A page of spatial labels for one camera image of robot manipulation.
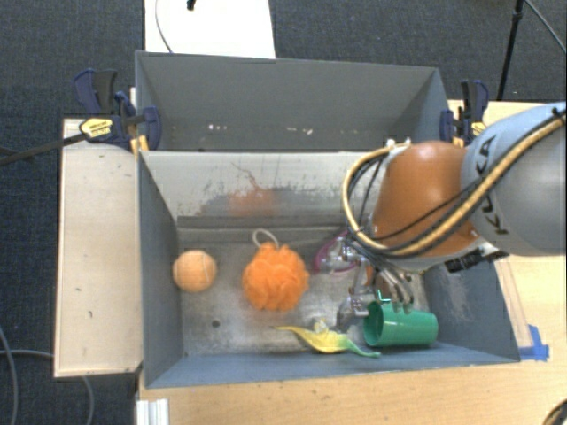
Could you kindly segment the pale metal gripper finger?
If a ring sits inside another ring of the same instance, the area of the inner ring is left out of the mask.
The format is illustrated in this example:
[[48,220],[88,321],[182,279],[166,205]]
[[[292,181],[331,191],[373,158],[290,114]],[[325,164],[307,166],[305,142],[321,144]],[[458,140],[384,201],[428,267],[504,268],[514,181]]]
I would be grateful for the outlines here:
[[319,272],[323,274],[346,274],[355,267],[352,262],[344,261],[338,251],[321,249],[319,254]]
[[353,325],[367,318],[368,304],[364,297],[349,296],[339,306],[336,315],[336,328],[339,331],[348,331]]

